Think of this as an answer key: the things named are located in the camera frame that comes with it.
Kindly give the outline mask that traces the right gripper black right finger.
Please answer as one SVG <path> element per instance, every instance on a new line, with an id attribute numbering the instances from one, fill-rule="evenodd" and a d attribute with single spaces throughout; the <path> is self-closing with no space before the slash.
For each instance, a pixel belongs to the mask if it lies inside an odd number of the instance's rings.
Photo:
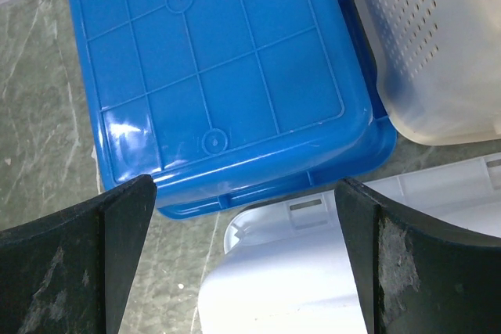
<path id="1" fill-rule="evenodd" d="M 500 239 L 398 203 L 353 178 L 337 215 L 369 333 L 498 333 Z"/>

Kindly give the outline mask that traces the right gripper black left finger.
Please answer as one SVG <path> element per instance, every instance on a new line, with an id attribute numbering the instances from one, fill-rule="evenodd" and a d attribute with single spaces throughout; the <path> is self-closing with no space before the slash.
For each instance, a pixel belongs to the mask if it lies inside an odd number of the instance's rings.
<path id="1" fill-rule="evenodd" d="M 150 226 L 148 174 L 1 233 L 3 333 L 117 333 Z"/>

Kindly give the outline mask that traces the white plastic tub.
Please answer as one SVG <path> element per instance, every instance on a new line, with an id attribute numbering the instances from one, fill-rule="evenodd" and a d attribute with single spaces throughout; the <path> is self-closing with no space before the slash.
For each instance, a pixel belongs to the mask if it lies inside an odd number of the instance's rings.
<path id="1" fill-rule="evenodd" d="M 500 156 L 371 181 L 389 199 L 472 231 L 500 233 Z M 363 333 L 334 193 L 248 207 L 200 287 L 204 333 Z"/>

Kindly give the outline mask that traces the blue plastic tray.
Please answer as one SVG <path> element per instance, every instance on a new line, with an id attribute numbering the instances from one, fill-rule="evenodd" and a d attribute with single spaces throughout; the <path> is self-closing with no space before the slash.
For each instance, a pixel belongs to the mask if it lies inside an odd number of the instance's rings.
<path id="1" fill-rule="evenodd" d="M 105 189 L 188 219 L 373 171 L 397 133 L 354 0 L 68 0 Z"/>

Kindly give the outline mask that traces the beige perforated plastic basket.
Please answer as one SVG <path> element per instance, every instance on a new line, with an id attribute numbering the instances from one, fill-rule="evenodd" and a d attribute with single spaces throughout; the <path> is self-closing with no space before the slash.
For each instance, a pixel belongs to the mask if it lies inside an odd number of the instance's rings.
<path id="1" fill-rule="evenodd" d="M 500 0 L 354 0 L 391 123 L 422 145 L 500 136 Z"/>

